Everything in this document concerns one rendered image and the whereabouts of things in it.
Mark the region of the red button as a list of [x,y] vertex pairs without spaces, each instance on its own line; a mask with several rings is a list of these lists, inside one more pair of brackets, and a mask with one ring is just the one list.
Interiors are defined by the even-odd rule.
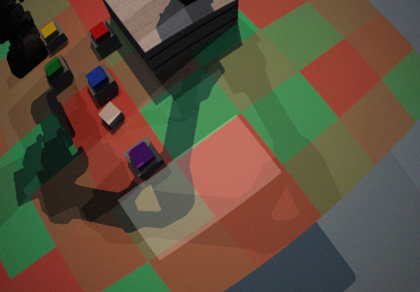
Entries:
[[106,51],[106,49],[110,48],[113,44],[119,41],[116,33],[114,33],[114,30],[107,21],[101,22],[90,29],[87,35],[99,54]]

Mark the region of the blue button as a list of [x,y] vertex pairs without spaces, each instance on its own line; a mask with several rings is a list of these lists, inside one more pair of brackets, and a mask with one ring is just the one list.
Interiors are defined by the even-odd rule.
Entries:
[[118,86],[104,63],[89,72],[83,79],[98,101]]

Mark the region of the green button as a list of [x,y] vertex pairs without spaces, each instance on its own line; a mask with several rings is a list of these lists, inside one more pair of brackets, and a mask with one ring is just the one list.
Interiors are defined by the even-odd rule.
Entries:
[[48,82],[55,89],[73,76],[72,71],[61,54],[50,60],[42,69],[48,79]]

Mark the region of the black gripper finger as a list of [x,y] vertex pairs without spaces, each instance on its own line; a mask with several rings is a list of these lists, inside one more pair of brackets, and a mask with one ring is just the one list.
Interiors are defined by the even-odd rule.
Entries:
[[[37,26],[35,25],[34,27],[32,27],[31,28],[32,29],[32,31],[33,31],[33,33],[36,33],[38,36],[40,36],[40,33],[39,33],[39,31],[38,31],[38,29],[37,29]],[[9,46],[9,50],[11,50],[12,48],[11,48],[11,45]]]
[[32,18],[32,15],[31,15],[30,11],[27,10],[25,13],[26,13],[26,16],[28,17],[28,20],[29,20],[28,24],[30,25],[30,28],[34,27],[35,24],[34,24],[34,21],[33,21],[33,18]]

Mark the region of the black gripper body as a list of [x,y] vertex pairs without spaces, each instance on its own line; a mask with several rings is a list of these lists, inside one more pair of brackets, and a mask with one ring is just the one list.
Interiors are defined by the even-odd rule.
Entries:
[[11,73],[23,78],[48,56],[43,40],[30,28],[24,8],[16,0],[3,0],[0,4],[0,34],[2,44],[9,40],[7,53]]

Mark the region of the yellow button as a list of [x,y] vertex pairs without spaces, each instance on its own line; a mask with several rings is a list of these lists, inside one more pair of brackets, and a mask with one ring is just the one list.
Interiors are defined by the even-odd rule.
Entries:
[[61,43],[67,40],[67,36],[64,33],[62,26],[56,20],[47,24],[40,32],[42,40],[48,50],[52,51],[57,48]]

